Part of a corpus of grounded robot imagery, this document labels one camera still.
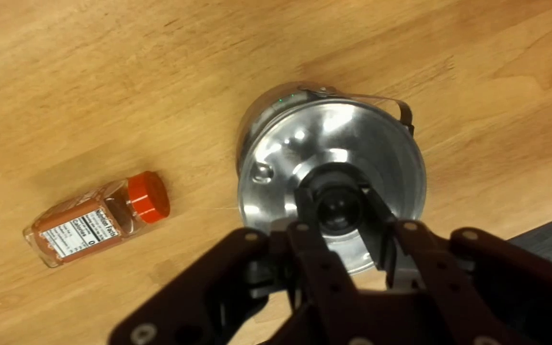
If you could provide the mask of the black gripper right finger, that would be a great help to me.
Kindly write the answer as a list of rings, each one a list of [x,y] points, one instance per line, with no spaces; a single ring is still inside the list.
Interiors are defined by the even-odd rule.
[[[356,297],[350,345],[552,345],[552,259],[481,228],[440,238],[371,190],[352,215],[383,294]]]

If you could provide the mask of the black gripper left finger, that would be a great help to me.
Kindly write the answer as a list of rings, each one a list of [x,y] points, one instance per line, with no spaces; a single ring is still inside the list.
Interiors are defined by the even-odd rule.
[[[107,345],[224,345],[270,296],[285,292],[291,317],[274,343],[345,345],[356,290],[339,257],[308,223],[270,236],[237,228],[122,319]]]

